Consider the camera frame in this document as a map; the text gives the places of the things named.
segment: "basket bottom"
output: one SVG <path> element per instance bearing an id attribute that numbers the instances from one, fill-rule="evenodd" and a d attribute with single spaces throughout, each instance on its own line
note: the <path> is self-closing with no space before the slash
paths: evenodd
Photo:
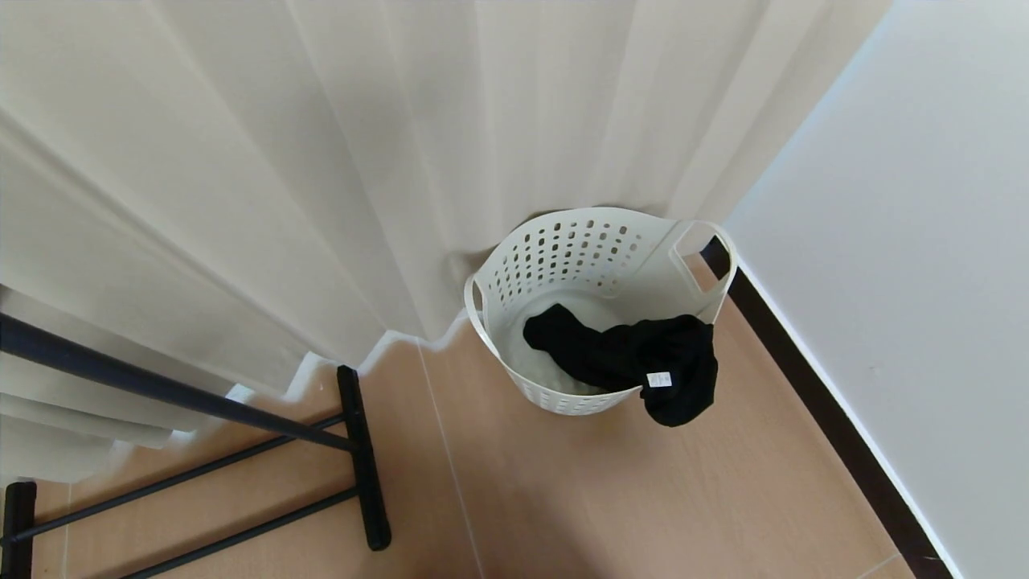
<path id="1" fill-rule="evenodd" d="M 605 298 L 586 292 L 560 291 L 560 289 L 549 292 L 519 311 L 511 318 L 512 322 L 498 333 L 499 336 L 495 336 L 494 343 L 507 366 L 537 385 L 574 396 L 607 394 L 597 387 L 582 384 L 566 374 L 554 363 L 551 355 L 533 350 L 522 334 L 527 320 L 558 303 L 568 309 L 584 326 L 594 330 L 603 332 L 612 326 L 625 324 L 605 302 L 607 302 Z"/>

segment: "black cloth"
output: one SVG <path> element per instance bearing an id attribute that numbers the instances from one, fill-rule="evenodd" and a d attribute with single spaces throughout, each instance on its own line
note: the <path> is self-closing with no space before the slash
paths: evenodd
<path id="1" fill-rule="evenodd" d="M 714 403 L 714 328 L 693 316 L 598 332 L 555 304 L 527 320 L 523 336 L 580 383 L 607 392 L 643 385 L 640 397 L 647 413 L 666 427 L 684 425 Z M 661 372 L 671 375 L 672 386 L 651 388 L 647 374 Z"/>

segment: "curtain fold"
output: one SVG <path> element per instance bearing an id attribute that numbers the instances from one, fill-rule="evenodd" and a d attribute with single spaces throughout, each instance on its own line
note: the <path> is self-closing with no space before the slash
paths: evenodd
<path id="1" fill-rule="evenodd" d="M 722 218 L 887 4 L 5 2 L 0 283 L 129 362 L 281 395 L 309 352 L 441 335 L 534 214 Z M 3 366 L 68 432 L 155 443 Z"/>

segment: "perforated basket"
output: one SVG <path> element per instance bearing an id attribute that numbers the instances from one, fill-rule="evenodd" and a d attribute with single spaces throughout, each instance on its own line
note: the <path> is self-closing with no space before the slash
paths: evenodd
<path id="1" fill-rule="evenodd" d="M 699 252 L 712 237 L 725 247 L 730 268 L 704 292 L 682 255 Z M 609 207 L 557 211 L 526 221 L 493 250 L 465 283 L 465 307 L 483 343 L 530 402 L 558 414 L 594 414 L 642 386 L 600 394 L 576 383 L 525 343 L 525 321 L 561 303 L 599 331 L 683 314 L 713 324 L 736 267 L 736 249 L 714 223 Z"/>

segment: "laundry basket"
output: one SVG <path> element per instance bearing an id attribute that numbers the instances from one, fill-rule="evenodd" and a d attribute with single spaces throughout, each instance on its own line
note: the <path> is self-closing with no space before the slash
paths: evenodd
<path id="1" fill-rule="evenodd" d="M 712 237 L 725 247 L 730 267 L 704 292 L 682 255 L 699 252 Z M 525 342 L 526 320 L 560 303 L 598 331 L 684 314 L 713 324 L 736 266 L 733 243 L 714 223 L 611 207 L 571 209 L 511 231 L 468 277 L 464 301 L 475 332 L 530 402 L 558 414 L 594 414 L 643 387 L 604 393 L 575 382 Z"/>

